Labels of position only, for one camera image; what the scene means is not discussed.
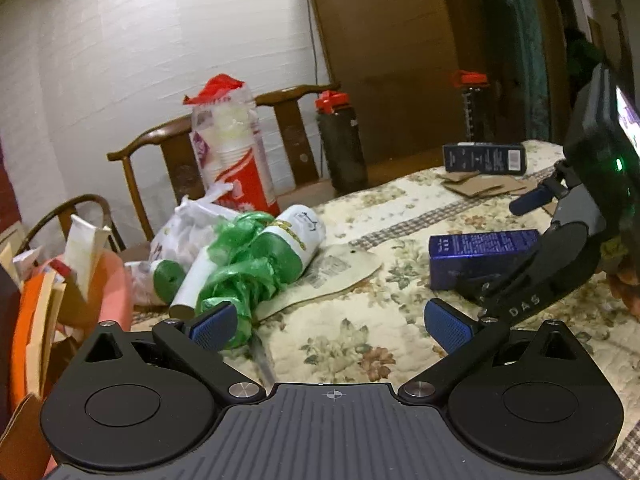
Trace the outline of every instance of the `green plastic bag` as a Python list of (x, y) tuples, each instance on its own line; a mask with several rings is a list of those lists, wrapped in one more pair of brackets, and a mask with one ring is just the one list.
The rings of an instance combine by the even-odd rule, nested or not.
[(270, 261), (252, 258), (249, 245), (274, 218), (268, 213), (239, 215), (217, 228), (218, 237), (207, 249), (218, 269), (207, 278), (198, 295), (196, 316), (221, 301), (230, 301), (238, 313), (238, 329), (228, 348), (242, 346), (251, 337), (251, 308), (273, 297), (281, 288)]
[(254, 211), (219, 224), (216, 227), (218, 237), (207, 249), (209, 260), (222, 267), (249, 259), (249, 244), (273, 220), (268, 213)]
[(199, 316), (221, 301), (230, 301), (238, 313), (238, 329), (228, 348), (247, 344), (251, 337), (252, 307), (275, 296), (282, 289), (268, 258), (246, 260), (216, 270), (198, 297)]

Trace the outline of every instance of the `blue box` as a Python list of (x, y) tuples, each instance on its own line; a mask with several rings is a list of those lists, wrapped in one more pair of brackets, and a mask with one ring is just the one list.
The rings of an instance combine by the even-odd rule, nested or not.
[(490, 280), (511, 270), (540, 234), (535, 229), (437, 235), (429, 238), (431, 290), (453, 290), (459, 280)]

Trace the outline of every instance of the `teal curtain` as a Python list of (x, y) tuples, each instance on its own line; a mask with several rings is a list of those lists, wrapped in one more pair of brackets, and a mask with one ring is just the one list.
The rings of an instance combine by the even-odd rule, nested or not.
[(512, 11), (527, 139), (551, 140), (545, 51), (536, 0), (502, 0)]

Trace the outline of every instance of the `wooden chair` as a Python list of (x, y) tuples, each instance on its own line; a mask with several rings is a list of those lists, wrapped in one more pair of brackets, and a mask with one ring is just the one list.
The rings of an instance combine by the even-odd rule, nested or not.
[[(340, 88), (338, 83), (324, 86), (301, 85), (258, 95), (255, 98), (257, 106), (273, 107), (296, 186), (303, 186), (318, 180), (318, 171), (311, 146), (306, 137), (298, 100), (308, 94), (337, 90), (338, 88)], [(111, 162), (122, 161), (133, 206), (148, 241), (153, 239), (154, 232), (145, 212), (133, 173), (131, 155), (142, 146), (151, 144), (160, 146), (176, 201), (180, 202), (185, 195), (196, 200), (203, 197), (205, 191), (198, 163), (193, 153), (190, 133), (191, 115), (185, 115), (147, 130), (119, 152), (107, 153), (107, 160)]]
[(99, 205), (102, 209), (102, 221), (99, 227), (107, 226), (111, 228), (113, 236), (109, 237), (109, 244), (113, 252), (117, 253), (119, 251), (123, 251), (125, 249), (125, 245), (122, 241), (122, 238), (120, 237), (118, 230), (116, 229), (116, 226), (111, 220), (111, 209), (109, 208), (109, 203), (99, 195), (86, 194), (77, 196), (75, 198), (72, 198), (71, 200), (67, 200), (65, 203), (60, 204), (57, 208), (49, 211), (46, 215), (44, 215), (43, 218), (33, 227), (33, 229), (31, 229), (31, 231), (27, 233), (16, 254), (20, 254), (21, 252), (26, 251), (36, 234), (38, 234), (38, 232), (55, 217), (58, 217), (60, 228), (62, 229), (66, 240), (66, 238), (69, 236), (69, 229), (71, 229), (71, 215), (78, 214), (78, 210), (76, 209), (77, 205), (87, 202), (97, 203), (97, 205)]

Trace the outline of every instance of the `white plastic bag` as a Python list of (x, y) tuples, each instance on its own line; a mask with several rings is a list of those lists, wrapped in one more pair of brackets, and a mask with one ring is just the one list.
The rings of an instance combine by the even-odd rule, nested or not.
[(238, 216), (237, 211), (213, 203), (231, 188), (231, 184), (216, 183), (199, 200), (184, 197), (169, 221), (151, 241), (149, 260), (126, 264), (132, 283), (134, 304), (143, 306), (166, 304), (154, 288), (154, 284), (157, 285), (154, 282), (155, 265), (160, 261), (168, 260), (179, 264), (185, 273), (189, 271), (200, 250), (215, 240), (216, 226), (220, 222), (233, 220)]

